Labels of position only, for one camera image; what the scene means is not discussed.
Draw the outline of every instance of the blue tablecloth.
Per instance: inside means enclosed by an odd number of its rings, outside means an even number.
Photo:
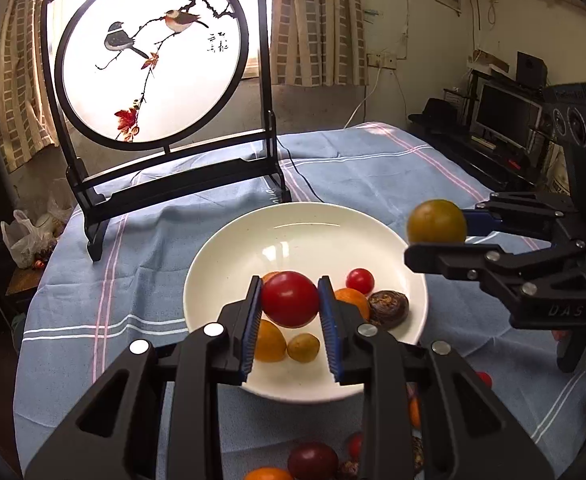
[[[363,211],[400,235],[407,215],[424,200],[446,198],[464,208],[489,193],[432,147],[387,124],[287,135],[281,141],[325,202]],[[235,156],[250,158],[259,149],[254,143],[193,156],[121,178],[99,191],[109,195],[133,181]],[[286,153],[280,156],[294,200],[316,200]],[[82,213],[73,213],[26,320],[14,399],[24,469],[56,424],[132,340],[143,336],[161,346],[186,335],[182,288],[193,257],[225,224],[274,202],[274,191],[260,178],[114,218],[102,259],[95,264],[86,252]],[[544,244],[505,234],[488,238],[512,252]],[[558,371],[551,334],[513,330],[506,309],[477,283],[449,282],[441,276],[429,276],[427,283],[429,317],[422,343],[445,339],[476,369],[488,371],[496,394],[556,473],[563,471],[586,435],[586,370],[573,375]],[[222,387],[219,414],[225,478],[241,479],[258,466],[285,466],[293,443],[301,440],[322,440],[344,456],[344,440],[359,428],[361,397],[296,406]],[[166,438],[164,419],[160,479]]]

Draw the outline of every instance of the white plate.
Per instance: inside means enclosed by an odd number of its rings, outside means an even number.
[[[246,296],[251,277],[272,270],[297,270],[314,283],[327,274],[334,289],[345,286],[356,267],[369,269],[375,289],[406,294],[406,321],[390,332],[417,343],[427,314],[423,274],[404,265],[406,243],[383,223],[346,207],[294,202],[252,211],[224,226],[199,250],[184,284],[184,317],[189,331],[215,321],[222,307]],[[289,341],[309,332],[322,343],[315,361],[288,356],[279,363],[255,361],[243,387],[284,402],[327,402],[361,392],[361,384],[340,386],[328,368],[319,316],[297,329],[281,329]]]

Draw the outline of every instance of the embroidered bird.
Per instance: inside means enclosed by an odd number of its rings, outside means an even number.
[[[108,28],[108,34],[106,35],[106,38],[104,38],[104,46],[113,52],[121,52],[122,50],[129,48],[144,59],[148,59],[147,54],[133,46],[134,43],[135,40],[129,37],[129,35],[122,29],[122,22],[114,22]]]
[[[204,25],[206,28],[209,28],[206,23],[199,21],[199,16],[197,14],[191,14],[181,10],[167,10],[166,15],[164,16],[164,23],[166,23],[166,26],[176,34],[183,32],[193,23],[199,23],[199,25]]]

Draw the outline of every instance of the plate rim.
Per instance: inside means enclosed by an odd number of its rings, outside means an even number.
[[[184,280],[184,287],[182,288],[182,310],[184,313],[184,324],[186,325],[186,328],[188,329],[188,333],[190,334],[191,331],[191,327],[189,326],[189,320],[188,320],[188,315],[187,315],[187,310],[186,310],[186,288],[187,288],[187,284],[189,282],[189,276],[191,275],[191,269],[193,268],[193,266],[195,265],[197,259],[199,258],[200,254],[205,250],[206,246],[209,243],[212,243],[214,241],[214,238],[217,237],[217,235],[220,234],[220,232],[222,232],[224,229],[226,229],[228,226],[234,224],[235,222],[239,222],[240,220],[244,219],[244,217],[252,215],[252,214],[257,214],[258,212],[262,212],[266,209],[273,209],[273,208],[280,208],[280,207],[290,207],[290,206],[302,206],[304,207],[305,205],[310,205],[312,204],[313,206],[318,206],[318,207],[329,207],[329,208],[337,208],[337,209],[343,209],[343,210],[347,210],[349,212],[352,213],[356,213],[359,215],[363,215],[368,217],[369,219],[371,219],[374,222],[377,222],[377,224],[379,224],[382,228],[384,228],[385,230],[389,231],[393,236],[395,236],[401,243],[403,243],[405,245],[405,247],[408,247],[408,244],[406,243],[406,241],[404,240],[404,238],[402,238],[399,234],[397,234],[395,231],[393,231],[393,229],[391,229],[388,225],[386,225],[384,222],[381,222],[380,220],[378,220],[377,218],[364,213],[362,211],[358,211],[357,209],[353,209],[351,207],[346,207],[343,205],[339,205],[339,204],[331,204],[331,203],[326,203],[326,202],[284,202],[284,203],[280,203],[280,204],[273,204],[273,205],[269,205],[269,206],[265,206],[265,207],[261,207],[259,209],[254,209],[253,211],[249,211],[244,213],[241,216],[238,216],[237,218],[231,220],[230,222],[228,222],[227,224],[223,225],[222,227],[220,227],[220,229],[218,229],[215,233],[213,233],[209,239],[207,241],[204,242],[204,244],[202,245],[201,248],[199,248],[199,251],[197,252],[197,254],[195,255],[195,257],[193,258],[193,261],[191,262],[190,266],[189,266],[189,270],[186,273],[186,278]],[[422,318],[422,320],[420,321],[419,324],[419,329],[417,332],[417,338],[415,342],[412,343],[408,343],[408,344],[416,344],[420,337],[422,336],[424,327],[426,325],[426,320],[429,316],[429,290],[426,284],[426,277],[423,273],[421,272],[414,272],[414,274],[416,274],[417,276],[419,276],[420,281],[421,281],[421,288],[424,294],[424,316]],[[359,386],[359,388],[357,387],[352,387],[352,388],[348,388],[347,391],[344,391],[343,395],[342,394],[337,394],[337,395],[330,395],[330,396],[322,396],[320,398],[316,398],[316,399],[306,399],[306,400],[300,400],[300,399],[288,399],[286,397],[281,397],[281,396],[275,396],[275,395],[271,395],[271,394],[265,394],[263,391],[261,390],[256,390],[252,387],[249,386],[248,383],[244,382],[241,385],[241,389],[246,390],[250,393],[252,393],[253,395],[257,395],[259,397],[263,397],[265,399],[269,399],[269,400],[277,400],[279,402],[284,402],[286,404],[320,404],[323,402],[332,402],[334,400],[343,400],[346,399],[348,397],[354,396],[358,393],[361,393],[363,391],[363,385],[362,384],[350,384],[350,386]]]

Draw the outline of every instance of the checkered curtain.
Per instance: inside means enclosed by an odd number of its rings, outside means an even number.
[[[360,0],[273,0],[274,84],[364,85],[365,52]]]
[[[42,0],[9,0],[0,33],[0,151],[9,172],[57,146],[42,72]]]

